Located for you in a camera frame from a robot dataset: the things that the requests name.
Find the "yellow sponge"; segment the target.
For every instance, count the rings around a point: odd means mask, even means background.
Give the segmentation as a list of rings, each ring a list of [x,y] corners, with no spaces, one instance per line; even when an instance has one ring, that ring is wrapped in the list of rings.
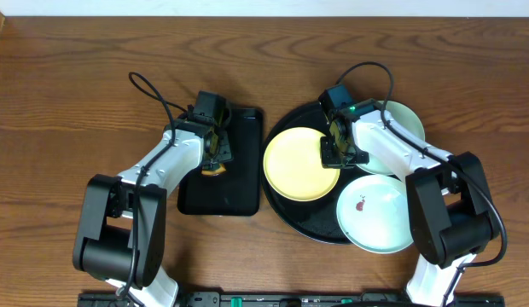
[[[216,164],[210,165],[207,168],[202,168],[201,174],[206,177],[215,177],[221,173],[224,173],[225,171],[226,168],[224,167],[224,164]]]

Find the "yellow plate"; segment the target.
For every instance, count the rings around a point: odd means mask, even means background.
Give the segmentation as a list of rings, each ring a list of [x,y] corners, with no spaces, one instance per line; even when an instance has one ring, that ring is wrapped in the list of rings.
[[[294,127],[274,136],[264,151],[264,174],[279,195],[308,202],[328,194],[340,178],[337,169],[321,161],[321,138],[312,128]]]

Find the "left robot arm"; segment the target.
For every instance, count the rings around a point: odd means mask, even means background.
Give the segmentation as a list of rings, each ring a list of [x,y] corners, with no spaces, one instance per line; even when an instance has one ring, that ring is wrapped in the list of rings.
[[[178,284],[162,268],[166,201],[192,170],[232,158],[228,120],[172,121],[159,143],[115,177],[93,176],[84,194],[73,266],[115,286],[136,306],[173,306]]]

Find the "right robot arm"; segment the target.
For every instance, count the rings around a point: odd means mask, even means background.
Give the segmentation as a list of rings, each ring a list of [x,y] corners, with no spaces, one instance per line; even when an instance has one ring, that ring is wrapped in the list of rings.
[[[352,168],[374,156],[404,187],[401,222],[420,253],[405,288],[412,304],[448,305],[466,269],[504,257],[506,228],[474,154],[454,155],[426,143],[375,101],[323,112],[329,127],[324,166]]]

